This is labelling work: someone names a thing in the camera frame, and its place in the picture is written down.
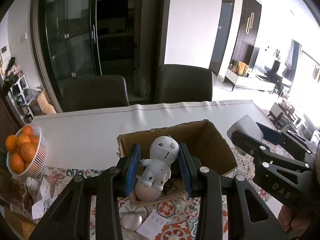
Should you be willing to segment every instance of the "door handle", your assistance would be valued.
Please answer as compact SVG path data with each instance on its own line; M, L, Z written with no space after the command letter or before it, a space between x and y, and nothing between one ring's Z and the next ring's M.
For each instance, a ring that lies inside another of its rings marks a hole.
M91 37L92 37L93 44L96 44L96 32L95 32L94 25L92 25Z

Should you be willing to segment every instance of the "white fruit basket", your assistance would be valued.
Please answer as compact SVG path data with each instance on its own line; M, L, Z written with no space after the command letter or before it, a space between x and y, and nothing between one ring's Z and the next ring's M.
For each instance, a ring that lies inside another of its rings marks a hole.
M44 166L45 159L47 158L48 148L46 145L46 141L42 135L41 128L35 124L30 124L30 126L33 129L33 134L39 137L39 144L38 144L38 147L36 148L36 154L33 157L30 165L28 166L28 168L25 169L23 173L21 174L14 173L14 171L11 168L12 154L8 152L7 167L12 175L15 175L15 176L26 175L28 177L35 178L40 173L40 171ZM19 130L19 132L17 132L16 136L19 136L20 134L21 134L21 129Z

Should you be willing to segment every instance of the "dark gray chair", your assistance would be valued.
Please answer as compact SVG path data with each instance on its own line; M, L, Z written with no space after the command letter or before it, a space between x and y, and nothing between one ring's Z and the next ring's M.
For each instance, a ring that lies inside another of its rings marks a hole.
M129 106L125 79L119 75L77 78L63 89L66 111Z
M155 104L212 101L213 76L209 69L186 65L161 65Z

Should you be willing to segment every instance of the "robot toy head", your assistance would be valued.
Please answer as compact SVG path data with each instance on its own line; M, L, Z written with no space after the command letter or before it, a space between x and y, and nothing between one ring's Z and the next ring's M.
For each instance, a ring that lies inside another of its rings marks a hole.
M167 163L173 163L178 157L179 145L168 136L160 136L153 141L150 147L150 158Z

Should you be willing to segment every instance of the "floral pattern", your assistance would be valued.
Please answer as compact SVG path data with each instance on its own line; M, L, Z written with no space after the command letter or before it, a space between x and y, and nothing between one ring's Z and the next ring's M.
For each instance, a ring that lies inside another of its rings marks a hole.
M163 201L158 204L157 209L161 216L167 218L173 215L176 208L171 201Z
M292 158L292 156L286 152L279 145L274 146L267 141L262 141L266 144L271 152L280 154L282 156ZM232 148L234 156L236 158L238 168L228 174L228 177L234 177L237 174L244 175L251 185L255 188L261 198L266 202L270 199L270 194L265 190L261 189L258 185L253 182L255 174L255 168L253 164L253 158L249 155L242 156L238 154L235 148ZM79 170L79 169L63 169L63 168L52 168L45 167L38 176L39 181L42 180L43 176L47 177L52 174L65 175L65 178L59 180L54 190L54 197L63 190L68 184L71 177L76 175L82 175L85 178L98 176L103 170ZM45 209L48 209L53 202L53 199L45 200ZM194 240L196 236L196 230L199 220L200 210L200 198L190 198L187 195L183 195L172 199L170 201L163 201L159 204L147 205L143 207L136 207L131 204L129 198L118 198L119 215L120 218L128 211L137 211L141 214L143 220L145 220L152 211L165 217L168 222L162 228L162 231L156 236L156 240ZM222 220L223 220L223 239L228 238L228 208L226 196L222 196ZM90 216L90 240L95 240L95 216L96 216L96 196L92 196L91 201L91 216ZM147 240L142 235L122 229L124 240Z

